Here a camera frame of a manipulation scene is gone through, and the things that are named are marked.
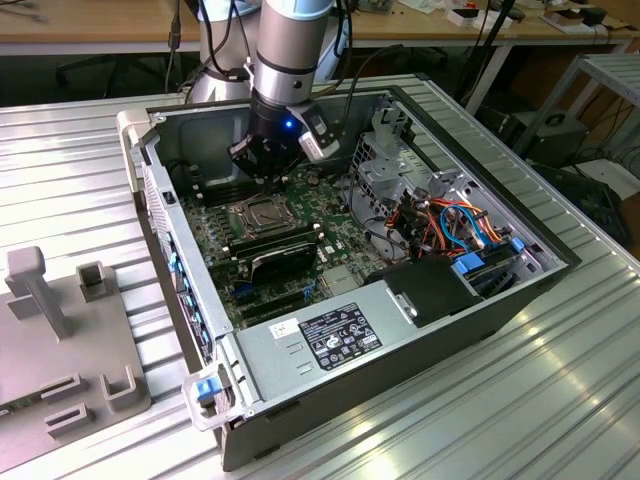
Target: power supply label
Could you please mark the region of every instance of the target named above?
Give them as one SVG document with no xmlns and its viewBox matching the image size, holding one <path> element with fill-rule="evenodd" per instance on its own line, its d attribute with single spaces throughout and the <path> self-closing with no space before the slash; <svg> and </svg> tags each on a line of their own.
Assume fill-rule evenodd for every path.
<svg viewBox="0 0 640 480">
<path fill-rule="evenodd" d="M 382 342 L 355 303 L 350 303 L 299 325 L 323 370 L 333 370 L 382 346 Z"/>
</svg>

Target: aluminum extrusion table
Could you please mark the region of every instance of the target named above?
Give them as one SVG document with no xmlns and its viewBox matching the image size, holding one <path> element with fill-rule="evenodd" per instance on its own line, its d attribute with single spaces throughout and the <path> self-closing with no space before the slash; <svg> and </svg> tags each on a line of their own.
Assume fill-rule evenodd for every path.
<svg viewBox="0 0 640 480">
<path fill-rule="evenodd" d="M 0 250 L 38 243 L 50 278 L 94 259 L 115 266 L 154 398 L 6 478 L 637 478 L 640 265 L 433 83 L 362 81 L 390 83 L 573 248 L 578 269 L 493 337 L 225 474 L 179 394 L 186 368 L 115 131 L 117 111 L 179 97 L 0 110 Z M 427 136 L 416 142 L 447 166 Z"/>
<path fill-rule="evenodd" d="M 534 138 L 551 110 L 560 102 L 562 96 L 581 72 L 589 75 L 591 80 L 569 108 L 571 115 L 577 117 L 582 112 L 589 97 L 600 85 L 609 88 L 635 107 L 640 106 L 640 56 L 578 55 L 558 80 L 533 121 L 513 147 L 516 153 L 522 154 L 526 150 L 527 145 Z M 617 146 L 617 149 L 623 149 L 638 135 L 640 135 L 640 124 L 629 132 Z"/>
</svg>

